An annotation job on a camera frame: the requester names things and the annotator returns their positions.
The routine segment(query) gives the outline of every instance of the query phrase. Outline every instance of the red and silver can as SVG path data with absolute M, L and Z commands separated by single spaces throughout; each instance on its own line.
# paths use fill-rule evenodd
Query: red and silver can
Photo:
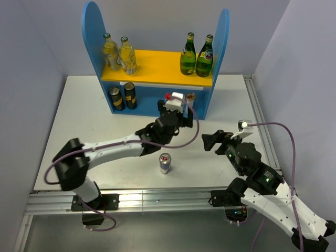
M 192 107 L 194 105 L 194 101 L 196 100 L 196 95 L 194 93 L 187 94 L 187 103 Z
M 187 96 L 186 96 L 186 100 L 187 100 L 187 104 L 189 104 L 191 107 L 193 107 L 194 106 L 194 101 L 196 100 L 195 93 L 188 93 Z M 183 116 L 187 117 L 188 116 L 188 106 L 185 105 L 184 107 L 185 107 L 185 109 L 184 109 Z
M 168 173 L 171 169 L 172 157 L 168 153 L 162 153 L 159 161 L 161 172 L 164 174 Z

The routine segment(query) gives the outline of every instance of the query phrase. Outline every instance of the cable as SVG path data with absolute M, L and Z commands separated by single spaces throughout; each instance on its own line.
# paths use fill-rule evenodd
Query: cable
M 290 136 L 290 139 L 292 141 L 292 148 L 293 148 L 293 160 L 292 160 L 292 179 L 291 179 L 291 187 L 290 187 L 290 196 L 291 198 L 294 197 L 294 181 L 295 181 L 295 159 L 296 159 L 296 151 L 295 151 L 295 141 L 292 133 L 290 130 L 282 123 L 279 122 L 261 122 L 261 123 L 250 123 L 247 126 L 253 127 L 253 126 L 261 126 L 261 125 L 269 125 L 269 124 L 274 124 L 274 125 L 279 125 L 283 128 L 285 128 Z M 295 207 L 295 201 L 292 201 L 292 206 L 293 206 L 293 212 L 295 215 L 295 220 L 298 225 L 298 232 L 299 232 L 299 238 L 300 238 L 300 251 L 303 252 L 303 236 L 302 236 L 302 230 L 301 230 L 301 225 L 300 225 L 300 220 L 298 216 L 298 212 Z
M 252 249 L 251 249 L 252 252 L 253 252 L 253 250 L 254 250 L 254 245 L 256 244 L 258 235 L 259 235 L 261 229 L 262 229 L 263 226 L 264 226 L 265 220 L 266 220 L 266 217 L 263 218 L 263 220 L 262 220 L 262 222 L 261 222 L 261 225 L 260 225 L 260 228 L 259 228 L 258 232 L 256 233 L 256 236 L 255 236 L 254 239 L 253 239 L 253 242 L 252 242 Z
M 96 214 L 99 214 L 99 215 L 101 215 L 105 218 L 108 218 L 108 219 L 110 219 L 114 222 L 114 224 L 111 227 L 105 228 L 105 229 L 97 229 L 97 228 L 92 228 L 92 227 L 88 227 L 88 226 L 85 226 L 85 228 L 87 228 L 88 230 L 91 230 L 91 231 L 96 231 L 96 232 L 105 232 L 105 231 L 109 231 L 109 230 L 115 228 L 115 226 L 117 225 L 117 221 L 112 216 L 93 209 L 92 207 L 88 206 L 79 195 L 78 195 L 78 197 L 79 197 L 81 203 L 83 204 L 83 206 L 86 207 L 88 210 L 91 210 L 91 211 L 95 212 Z
M 168 97 L 169 100 L 172 99 L 172 98 L 174 98 L 174 99 L 176 99 L 176 100 L 179 100 L 179 101 L 183 102 L 186 106 L 188 106 L 188 108 L 189 108 L 189 109 L 191 110 L 191 112 L 194 114 L 194 117 L 195 117 L 195 119 L 196 119 L 197 129 L 196 129 L 196 133 L 195 133 L 195 135 L 191 138 L 191 140 L 189 140 L 188 142 L 186 142 L 186 143 L 184 143 L 184 144 L 177 145 L 177 146 L 166 146 L 166 145 L 163 145 L 163 144 L 153 143 L 153 142 L 146 141 L 146 140 L 129 140 L 129 141 L 126 141 L 126 142 L 123 142 L 123 141 L 122 141 L 122 142 L 117 142 L 117 143 L 109 143 L 109 144 L 101 145 L 101 146 L 96 147 L 95 149 L 94 149 L 94 148 L 87 148 L 87 149 L 82 149 L 82 150 L 72 151 L 72 152 L 70 152 L 70 153 L 68 153 L 68 154 L 65 154 L 64 156 L 61 156 L 60 158 L 58 158 L 57 160 L 55 160 L 55 161 L 48 167 L 48 169 L 46 170 L 46 172 L 45 172 L 45 174 L 44 174 L 44 182 L 45 182 L 46 184 L 48 184 L 48 185 L 57 185 L 57 184 L 59 184 L 59 181 L 58 181 L 58 182 L 50 182 L 50 181 L 48 181 L 47 176 L 48 176 L 49 172 L 51 171 L 51 169 L 52 169 L 53 167 L 55 167 L 56 164 L 58 164 L 58 163 L 61 162 L 62 160 L 66 159 L 66 158 L 68 158 L 68 157 L 70 157 L 70 156 L 73 156 L 73 155 L 78 155 L 78 154 L 85 153 L 85 152 L 89 152 L 89 151 L 101 150 L 101 149 L 105 149 L 105 148 L 109 148 L 109 147 L 113 147 L 113 146 L 118 146 L 118 145 L 125 145 L 125 144 L 127 144 L 127 143 L 146 143 L 146 144 L 151 144 L 151 145 L 154 145 L 154 146 L 158 146 L 158 147 L 161 147 L 161 148 L 168 148 L 168 149 L 178 149 L 178 148 L 182 148 L 182 147 L 185 147 L 185 146 L 191 144 L 191 143 L 197 138 L 198 133 L 200 132 L 200 130 L 199 130 L 199 129 L 200 129 L 200 122 L 199 122 L 200 120 L 199 120 L 199 118 L 198 118 L 198 116 L 197 116 L 196 111 L 193 109 L 193 107 L 192 107 L 190 104 L 188 104 L 185 100 L 183 100 L 183 99 L 181 99 L 181 98 L 179 98 L 179 97 L 176 97 L 176 96 L 166 96 L 166 97 Z M 105 218 L 108 218 L 108 219 L 111 219 L 112 221 L 114 221 L 113 226 L 112 226 L 112 227 L 109 227 L 109 228 L 106 228 L 106 229 L 96 229 L 96 228 L 91 228 L 91 227 L 87 227 L 87 226 L 86 226 L 87 229 L 92 230 L 92 231 L 97 231 L 97 232 L 103 232 L 103 231 L 109 231 L 109 230 L 113 229 L 113 228 L 116 226 L 117 221 L 116 221 L 113 217 L 111 217 L 111 216 L 109 216 L 109 215 L 107 215 L 107 214 L 101 213 L 101 212 L 99 212 L 99 211 L 97 211 L 97 210 L 95 210 L 95 209 L 89 207 L 89 206 L 82 200 L 82 198 L 81 198 L 80 196 L 79 196 L 79 198 L 80 198 L 80 200 L 82 201 L 83 205 L 84 205 L 88 210 L 91 210 L 91 211 L 95 212 L 96 214 L 99 214 L 99 215 L 101 215 L 101 216 L 103 216 L 103 217 L 105 217 Z

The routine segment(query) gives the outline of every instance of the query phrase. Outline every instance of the yellow shelf board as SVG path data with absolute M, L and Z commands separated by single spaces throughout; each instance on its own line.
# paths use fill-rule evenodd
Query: yellow shelf board
M 180 55 L 174 51 L 135 50 L 138 69 L 134 75 L 129 76 L 122 69 L 112 71 L 105 65 L 101 80 L 211 87 L 211 74 L 199 77 L 195 72 L 188 76 L 180 72 Z

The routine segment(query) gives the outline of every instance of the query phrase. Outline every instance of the soda can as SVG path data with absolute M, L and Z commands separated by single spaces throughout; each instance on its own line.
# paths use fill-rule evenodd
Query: soda can
M 109 88 L 109 95 L 112 99 L 112 103 L 114 105 L 114 107 L 116 108 L 116 110 L 123 110 L 125 108 L 125 104 L 122 100 L 122 96 L 120 93 L 120 89 L 117 87 L 112 87 Z
M 129 109 L 136 109 L 137 108 L 137 97 L 135 95 L 135 86 L 131 82 L 127 82 L 124 85 L 124 93 L 125 93 L 125 100 L 126 105 Z
M 164 174 L 168 173 L 171 169 L 172 157 L 168 153 L 162 153 L 159 161 L 161 172 Z
M 189 104 L 191 107 L 194 106 L 194 101 L 196 100 L 196 95 L 195 93 L 188 93 L 187 96 L 186 96 L 186 101 L 187 101 L 187 104 Z M 188 116 L 188 106 L 185 106 L 185 110 L 184 110 L 184 113 L 183 115 L 185 117 Z

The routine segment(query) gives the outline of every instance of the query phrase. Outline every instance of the tabletop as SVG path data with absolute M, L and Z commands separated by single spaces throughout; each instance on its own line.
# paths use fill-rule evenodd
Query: tabletop
M 204 151 L 201 135 L 213 134 L 219 129 L 235 133 L 242 119 L 256 122 L 243 76 L 219 75 L 206 120 L 200 121 L 199 135 L 193 143 L 182 149 L 161 149 L 150 155 L 101 164 L 88 171 L 87 176 L 102 190 L 228 186 L 237 173 L 226 156 L 214 153 L 217 146 Z M 154 120 L 155 117 L 112 114 L 96 76 L 69 76 L 34 190 L 60 190 L 59 185 L 47 185 L 43 176 L 51 160 L 70 139 L 79 138 L 82 143 L 119 139 Z M 195 126 L 180 129 L 170 144 L 187 142 L 195 131 Z M 262 161 L 266 162 L 257 128 L 244 141 L 254 143 L 263 156 Z M 160 172 L 159 156 L 163 152 L 172 156 L 172 170 L 168 174 Z M 56 172 L 52 170 L 48 178 L 57 181 Z

